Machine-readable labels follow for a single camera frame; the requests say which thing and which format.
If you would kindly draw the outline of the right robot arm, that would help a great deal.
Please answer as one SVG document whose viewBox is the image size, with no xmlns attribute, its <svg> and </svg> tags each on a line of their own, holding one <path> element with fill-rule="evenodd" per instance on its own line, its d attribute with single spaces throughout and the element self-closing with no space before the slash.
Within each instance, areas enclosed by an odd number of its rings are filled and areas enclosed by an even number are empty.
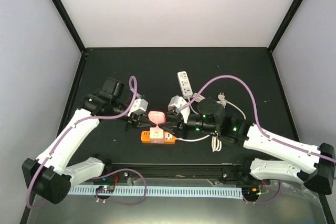
<svg viewBox="0 0 336 224">
<path fill-rule="evenodd" d="M 159 128 L 177 138 L 185 138 L 192 131 L 200 131 L 232 147 L 242 147 L 274 157 L 273 161 L 254 158 L 240 168 L 239 179 L 250 184 L 255 179 L 286 180 L 303 184 L 307 189 L 329 195 L 335 176 L 334 147 L 293 141 L 249 123 L 245 119 L 226 114 L 224 107 L 212 98 L 197 105 L 197 114 L 186 103 L 170 104 L 165 121 Z"/>
</svg>

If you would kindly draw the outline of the pink plug adapter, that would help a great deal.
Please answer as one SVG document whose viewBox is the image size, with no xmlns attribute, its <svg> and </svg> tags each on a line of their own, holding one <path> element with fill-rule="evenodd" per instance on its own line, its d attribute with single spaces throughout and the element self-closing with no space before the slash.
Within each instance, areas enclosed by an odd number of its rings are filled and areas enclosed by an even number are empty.
<svg viewBox="0 0 336 224">
<path fill-rule="evenodd" d="M 165 113 L 161 111 L 150 111 L 148 113 L 148 118 L 151 122 L 155 123 L 156 125 L 159 125 L 166 121 Z"/>
</svg>

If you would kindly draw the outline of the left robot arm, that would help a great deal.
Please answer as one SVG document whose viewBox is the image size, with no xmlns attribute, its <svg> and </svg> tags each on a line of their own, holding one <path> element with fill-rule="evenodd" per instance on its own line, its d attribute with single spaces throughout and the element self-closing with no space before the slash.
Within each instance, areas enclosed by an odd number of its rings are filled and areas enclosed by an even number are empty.
<svg viewBox="0 0 336 224">
<path fill-rule="evenodd" d="M 82 100 L 69 123 L 41 154 L 35 159 L 27 158 L 23 162 L 22 171 L 28 189 L 28 208 L 34 208 L 30 202 L 32 194 L 58 204 L 73 187 L 91 179 L 106 182 L 121 172 L 114 172 L 111 160 L 100 155 L 72 166 L 69 165 L 69 161 L 101 121 L 122 120 L 126 121 L 127 127 L 130 128 L 156 126 L 148 118 L 147 101 L 138 94 L 136 77 L 131 76 L 129 79 L 132 97 L 128 105 L 119 101 L 123 88 L 123 82 L 108 78 L 102 89 Z"/>
</svg>

